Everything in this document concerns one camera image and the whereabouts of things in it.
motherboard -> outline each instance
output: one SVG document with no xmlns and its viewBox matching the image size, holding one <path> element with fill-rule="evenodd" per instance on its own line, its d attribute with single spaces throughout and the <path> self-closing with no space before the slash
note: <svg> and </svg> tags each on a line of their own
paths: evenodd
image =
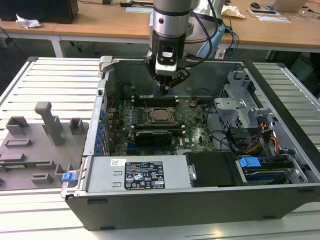
<svg viewBox="0 0 320 240">
<path fill-rule="evenodd" d="M 212 99 L 111 101 L 106 125 L 112 136 L 112 156 L 183 155 L 215 150 L 205 125 Z"/>
</svg>

wooden table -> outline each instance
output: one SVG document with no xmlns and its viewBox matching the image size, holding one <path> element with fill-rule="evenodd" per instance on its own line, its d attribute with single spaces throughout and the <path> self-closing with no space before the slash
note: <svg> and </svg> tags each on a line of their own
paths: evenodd
<svg viewBox="0 0 320 240">
<path fill-rule="evenodd" d="M 240 39 L 239 49 L 320 52 L 320 19 L 310 20 L 297 13 L 286 13 L 291 23 L 261 21 L 246 12 L 251 8 L 251 2 L 231 1 L 245 15 L 244 19 L 231 18 L 233 30 Z M 79 12 L 72 24 L 43 23 L 42 27 L 30 29 L 21 28 L 15 22 L 2 21 L 0 24 L 12 38 L 50 40 L 57 57 L 64 55 L 60 41 L 149 43 L 150 14 L 126 12 L 126 8 L 119 5 L 78 2 L 78 6 Z M 307 6 L 320 12 L 317 3 L 308 2 Z M 229 25 L 227 17 L 223 20 Z M 228 48 L 231 40 L 231 35 L 225 33 L 217 52 Z"/>
<path fill-rule="evenodd" d="M 231 4 L 237 6 L 245 18 L 232 17 L 232 28 L 240 39 L 240 49 L 279 50 L 292 52 L 320 52 L 320 19 L 315 15 L 313 20 L 299 15 L 298 13 L 282 13 L 282 18 L 290 19 L 291 23 L 261 21 L 252 16 L 247 9 L 252 9 L 252 0 L 232 0 Z M 263 0 L 261 3 L 273 3 L 274 0 Z M 307 2 L 306 5 L 315 12 L 320 12 L 320 5 Z M 223 18 L 226 25 L 230 25 L 228 17 Z M 228 47 L 231 35 L 225 34 L 220 48 Z"/>
</svg>

white cloth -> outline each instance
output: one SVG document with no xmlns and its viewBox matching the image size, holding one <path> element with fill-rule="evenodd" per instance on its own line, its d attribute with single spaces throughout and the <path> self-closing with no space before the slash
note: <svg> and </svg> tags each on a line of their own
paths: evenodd
<svg viewBox="0 0 320 240">
<path fill-rule="evenodd" d="M 242 15 L 238 9 L 237 6 L 223 6 L 222 11 L 221 11 L 221 15 L 228 15 L 231 17 L 237 17 L 237 18 L 241 18 L 244 19 L 245 16 Z"/>
<path fill-rule="evenodd" d="M 38 20 L 24 19 L 23 17 L 20 17 L 18 14 L 16 14 L 15 22 L 17 24 L 19 24 L 20 27 L 23 27 L 25 29 L 41 27 L 42 26 Z"/>
</svg>

blue cable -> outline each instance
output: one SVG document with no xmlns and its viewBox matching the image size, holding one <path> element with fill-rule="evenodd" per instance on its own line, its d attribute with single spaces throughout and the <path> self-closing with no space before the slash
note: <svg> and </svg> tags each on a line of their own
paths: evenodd
<svg viewBox="0 0 320 240">
<path fill-rule="evenodd" d="M 230 27 L 226 27 L 226 29 L 231 33 L 232 37 L 234 38 L 234 48 L 233 48 L 233 52 L 232 54 L 230 55 L 230 59 L 233 58 L 237 48 L 238 48 L 238 45 L 239 45 L 239 41 L 237 41 L 237 36 L 236 34 L 230 29 Z"/>
</svg>

barcode sticker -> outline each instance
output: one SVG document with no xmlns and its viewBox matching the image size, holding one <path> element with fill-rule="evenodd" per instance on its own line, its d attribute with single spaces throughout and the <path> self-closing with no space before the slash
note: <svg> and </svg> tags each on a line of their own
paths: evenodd
<svg viewBox="0 0 320 240">
<path fill-rule="evenodd" d="M 127 159 L 123 158 L 113 158 L 111 159 L 110 166 L 115 167 L 115 166 L 124 166 L 127 162 Z"/>
</svg>

